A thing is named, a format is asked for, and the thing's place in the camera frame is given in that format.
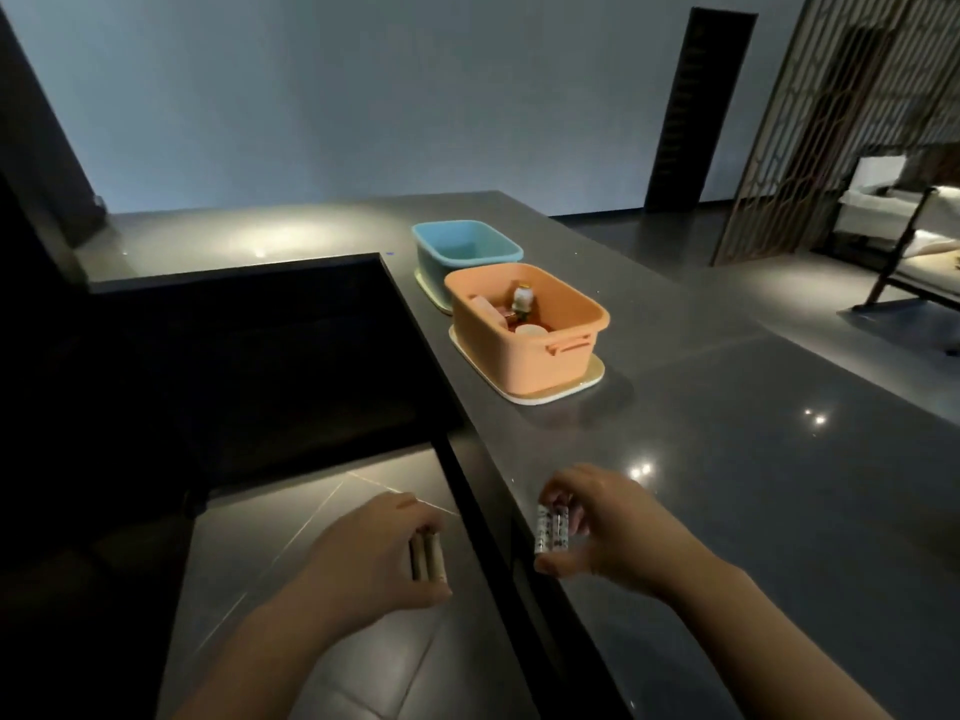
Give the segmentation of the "person's right hand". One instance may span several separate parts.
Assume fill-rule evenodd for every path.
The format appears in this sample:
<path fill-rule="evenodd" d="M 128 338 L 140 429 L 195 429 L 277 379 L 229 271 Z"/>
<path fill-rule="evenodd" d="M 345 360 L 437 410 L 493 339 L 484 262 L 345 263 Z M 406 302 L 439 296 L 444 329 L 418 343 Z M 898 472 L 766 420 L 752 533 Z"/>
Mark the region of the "person's right hand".
<path fill-rule="evenodd" d="M 595 572 L 619 587 L 671 601 L 725 563 L 640 483 L 590 463 L 556 471 L 538 503 L 569 508 L 569 529 L 582 540 Z"/>

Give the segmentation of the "person's left hand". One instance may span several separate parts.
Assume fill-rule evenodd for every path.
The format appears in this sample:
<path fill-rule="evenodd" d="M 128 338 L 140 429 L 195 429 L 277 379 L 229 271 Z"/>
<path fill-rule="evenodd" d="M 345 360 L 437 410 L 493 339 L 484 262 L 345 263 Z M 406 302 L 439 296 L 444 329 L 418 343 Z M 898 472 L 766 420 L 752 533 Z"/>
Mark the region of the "person's left hand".
<path fill-rule="evenodd" d="M 322 587 L 359 605 L 362 621 L 344 637 L 402 611 L 402 559 L 410 541 L 443 527 L 441 510 L 412 493 L 384 492 L 342 515 L 316 540 L 291 583 Z"/>

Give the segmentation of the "beige cylindrical battery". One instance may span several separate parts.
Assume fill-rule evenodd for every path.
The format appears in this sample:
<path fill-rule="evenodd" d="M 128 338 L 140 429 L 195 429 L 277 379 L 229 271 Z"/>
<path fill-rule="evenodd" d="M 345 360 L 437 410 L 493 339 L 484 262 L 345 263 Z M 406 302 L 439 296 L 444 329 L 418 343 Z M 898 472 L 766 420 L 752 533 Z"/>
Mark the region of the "beige cylindrical battery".
<path fill-rule="evenodd" d="M 441 535 L 438 532 L 423 532 L 423 547 L 426 578 L 432 583 L 449 582 Z"/>

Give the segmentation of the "person's right forearm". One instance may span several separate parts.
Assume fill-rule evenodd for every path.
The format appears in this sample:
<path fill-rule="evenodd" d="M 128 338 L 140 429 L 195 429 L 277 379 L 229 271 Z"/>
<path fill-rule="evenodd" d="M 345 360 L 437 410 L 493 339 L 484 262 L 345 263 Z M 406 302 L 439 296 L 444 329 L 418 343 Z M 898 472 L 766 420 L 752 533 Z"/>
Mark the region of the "person's right forearm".
<path fill-rule="evenodd" d="M 743 569 L 696 556 L 661 592 L 750 720 L 893 720 Z"/>

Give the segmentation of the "person's left forearm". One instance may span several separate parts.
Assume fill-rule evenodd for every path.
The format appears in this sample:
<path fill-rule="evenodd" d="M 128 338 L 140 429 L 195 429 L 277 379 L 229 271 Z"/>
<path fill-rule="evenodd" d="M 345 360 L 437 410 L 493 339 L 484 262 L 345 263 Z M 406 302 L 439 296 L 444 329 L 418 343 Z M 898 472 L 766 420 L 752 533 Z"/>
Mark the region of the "person's left forearm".
<path fill-rule="evenodd" d="M 322 653 L 362 621 L 357 608 L 291 582 L 246 617 L 173 720 L 285 720 Z"/>

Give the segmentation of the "cream basket lid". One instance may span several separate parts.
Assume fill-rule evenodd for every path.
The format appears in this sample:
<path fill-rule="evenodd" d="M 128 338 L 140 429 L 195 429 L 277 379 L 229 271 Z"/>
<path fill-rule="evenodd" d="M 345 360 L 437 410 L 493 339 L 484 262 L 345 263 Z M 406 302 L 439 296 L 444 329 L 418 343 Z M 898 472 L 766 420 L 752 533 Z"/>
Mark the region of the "cream basket lid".
<path fill-rule="evenodd" d="M 450 325 L 448 328 L 448 337 L 450 338 L 450 341 L 454 345 L 455 349 L 473 368 L 474 372 L 479 375 L 486 382 L 486 384 L 498 394 L 498 396 L 518 406 L 544 406 L 561 399 L 572 397 L 597 386 L 606 375 L 606 367 L 604 362 L 598 356 L 592 354 L 590 356 L 585 373 L 578 379 L 574 379 L 568 383 L 560 384 L 558 386 L 541 389 L 527 395 L 517 395 L 503 389 L 501 386 L 498 386 L 498 384 L 495 383 L 495 381 L 489 375 L 486 375 L 486 372 L 484 372 L 484 370 L 474 362 L 474 359 L 462 347 L 453 325 Z"/>

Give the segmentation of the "orange plastic basket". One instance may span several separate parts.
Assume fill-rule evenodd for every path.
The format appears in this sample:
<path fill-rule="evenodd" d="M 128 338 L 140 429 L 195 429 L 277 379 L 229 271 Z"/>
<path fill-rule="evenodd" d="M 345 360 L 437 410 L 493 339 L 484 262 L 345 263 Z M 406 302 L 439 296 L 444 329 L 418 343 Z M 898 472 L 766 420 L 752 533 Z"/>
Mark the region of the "orange plastic basket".
<path fill-rule="evenodd" d="M 591 297 L 527 263 L 457 269 L 444 284 L 452 298 L 452 327 L 459 346 L 495 386 L 518 397 L 584 376 L 598 335 L 611 320 Z M 512 331 L 483 307 L 483 301 L 493 307 L 511 306 L 522 285 L 532 291 L 531 320 L 547 329 L 545 335 Z"/>

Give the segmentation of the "black cabinet panel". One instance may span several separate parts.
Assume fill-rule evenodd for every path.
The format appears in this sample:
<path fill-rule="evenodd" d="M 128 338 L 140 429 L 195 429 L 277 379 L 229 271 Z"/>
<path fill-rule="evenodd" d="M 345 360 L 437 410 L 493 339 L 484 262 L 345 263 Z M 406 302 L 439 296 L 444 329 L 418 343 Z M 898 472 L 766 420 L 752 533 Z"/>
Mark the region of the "black cabinet panel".
<path fill-rule="evenodd" d="M 460 422 L 372 257 L 0 286 L 0 569 Z"/>

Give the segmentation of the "pale green basket lid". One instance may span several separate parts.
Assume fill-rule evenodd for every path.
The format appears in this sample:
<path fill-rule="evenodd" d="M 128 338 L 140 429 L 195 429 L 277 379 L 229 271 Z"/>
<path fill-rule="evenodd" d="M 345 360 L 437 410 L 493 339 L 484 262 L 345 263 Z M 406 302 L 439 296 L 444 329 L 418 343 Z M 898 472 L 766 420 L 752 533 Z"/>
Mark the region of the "pale green basket lid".
<path fill-rule="evenodd" d="M 429 302 L 431 302 L 440 313 L 443 313 L 448 317 L 452 317 L 453 311 L 450 294 L 447 292 L 446 288 L 443 285 L 437 286 L 436 283 L 432 282 L 424 275 L 419 267 L 417 267 L 414 271 L 414 279 L 417 285 L 426 295 L 426 298 L 429 300 Z"/>

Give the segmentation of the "blue plastic basket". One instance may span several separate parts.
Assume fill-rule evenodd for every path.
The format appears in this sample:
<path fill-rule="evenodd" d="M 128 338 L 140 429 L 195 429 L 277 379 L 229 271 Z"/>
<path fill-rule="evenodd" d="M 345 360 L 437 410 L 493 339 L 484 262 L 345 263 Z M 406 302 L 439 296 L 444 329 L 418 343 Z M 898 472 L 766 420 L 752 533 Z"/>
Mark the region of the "blue plastic basket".
<path fill-rule="evenodd" d="M 446 277 L 457 270 L 516 263 L 523 248 L 477 219 L 434 220 L 415 224 L 417 268 L 425 282 L 447 293 Z"/>

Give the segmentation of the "dark doorway panel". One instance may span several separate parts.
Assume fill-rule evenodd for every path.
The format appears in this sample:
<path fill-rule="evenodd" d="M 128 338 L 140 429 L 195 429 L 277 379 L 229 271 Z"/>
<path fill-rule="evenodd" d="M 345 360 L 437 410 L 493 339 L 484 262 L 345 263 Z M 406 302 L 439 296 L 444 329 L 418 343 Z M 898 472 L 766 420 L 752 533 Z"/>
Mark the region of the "dark doorway panel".
<path fill-rule="evenodd" d="M 683 213 L 701 201 L 757 13 L 691 9 L 643 208 Z"/>

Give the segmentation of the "wooden lattice screen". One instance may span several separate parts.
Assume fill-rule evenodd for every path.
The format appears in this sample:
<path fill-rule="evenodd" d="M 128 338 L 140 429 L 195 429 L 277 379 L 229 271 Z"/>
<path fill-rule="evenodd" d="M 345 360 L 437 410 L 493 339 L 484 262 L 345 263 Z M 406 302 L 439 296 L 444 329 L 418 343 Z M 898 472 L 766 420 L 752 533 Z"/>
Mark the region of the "wooden lattice screen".
<path fill-rule="evenodd" d="M 820 246 L 884 155 L 960 184 L 960 0 L 806 0 L 711 265 Z"/>

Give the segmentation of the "dark slanted wall panel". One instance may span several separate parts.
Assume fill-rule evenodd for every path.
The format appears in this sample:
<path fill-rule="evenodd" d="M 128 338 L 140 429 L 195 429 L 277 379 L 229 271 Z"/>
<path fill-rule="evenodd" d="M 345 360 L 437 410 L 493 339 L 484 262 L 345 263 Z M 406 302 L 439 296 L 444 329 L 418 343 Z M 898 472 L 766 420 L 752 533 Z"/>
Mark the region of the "dark slanted wall panel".
<path fill-rule="evenodd" d="M 0 157 L 39 197 L 66 242 L 85 244 L 107 220 L 37 73 L 0 5 Z"/>

